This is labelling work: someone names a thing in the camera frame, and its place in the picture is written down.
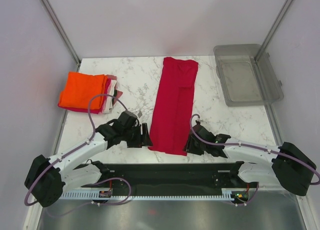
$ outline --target metal pole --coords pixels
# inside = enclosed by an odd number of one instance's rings
[[[291,4],[293,3],[294,0],[285,0],[284,5],[282,6],[278,16],[276,17],[274,23],[272,24],[271,29],[269,30],[267,36],[265,37],[258,53],[255,56],[255,60],[259,61],[259,59],[261,58],[263,52],[266,50],[267,46],[269,45],[273,35],[275,34],[276,30],[278,29],[280,23],[282,22],[282,20],[284,19],[285,14],[287,13],[289,7],[291,6]]]
[[[72,46],[65,30],[63,29],[60,21],[58,20],[57,15],[54,12],[54,9],[52,8],[49,0],[40,0],[41,3],[43,4],[46,12],[48,13],[52,23],[54,24],[56,30],[58,31],[60,37],[62,38],[62,40],[64,41],[67,49],[69,50],[71,56],[73,57],[74,61],[76,62],[77,66],[79,67],[81,64],[81,60],[78,56],[78,54],[76,53],[74,47]]]

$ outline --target stack of folded clothes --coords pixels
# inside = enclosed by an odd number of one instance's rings
[[[75,112],[88,112],[90,100],[98,94],[110,94],[120,98],[121,91],[116,90],[117,77],[113,75],[87,75],[70,72],[65,89],[60,94],[58,106]],[[114,98],[100,96],[95,98],[90,113],[109,113],[116,103]]]

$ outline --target white marble table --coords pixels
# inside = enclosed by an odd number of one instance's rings
[[[263,106],[227,107],[220,81],[216,75],[214,57],[180,56],[178,59],[193,59],[199,63],[195,81],[193,113],[204,120],[203,125],[214,134],[224,133],[244,141],[274,145],[275,140]],[[150,129],[162,73],[163,57],[92,58],[83,59],[80,73],[113,74],[118,78],[118,89],[123,92],[121,101],[129,110],[141,110],[140,122]],[[110,119],[118,118],[123,111],[118,103],[110,114],[92,115],[96,127]],[[69,111],[58,148],[63,152],[82,143],[91,134],[88,115]],[[91,158],[103,163],[216,163],[223,158],[209,154],[175,156],[142,149],[128,149],[122,142]]]

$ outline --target red cloth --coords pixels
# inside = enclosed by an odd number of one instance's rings
[[[166,57],[156,96],[150,138],[150,150],[167,154],[187,155],[187,143],[194,102],[198,63]]]

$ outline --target white wall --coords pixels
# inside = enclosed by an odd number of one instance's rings
[[[285,0],[50,0],[82,58],[208,55],[262,43]]]
[[[0,23],[0,229],[18,230],[29,167],[52,150],[59,91],[76,65],[39,0],[0,0]]]
[[[268,47],[284,99],[274,104],[284,140],[320,169],[320,5],[295,0]],[[319,186],[309,192],[320,213]]]

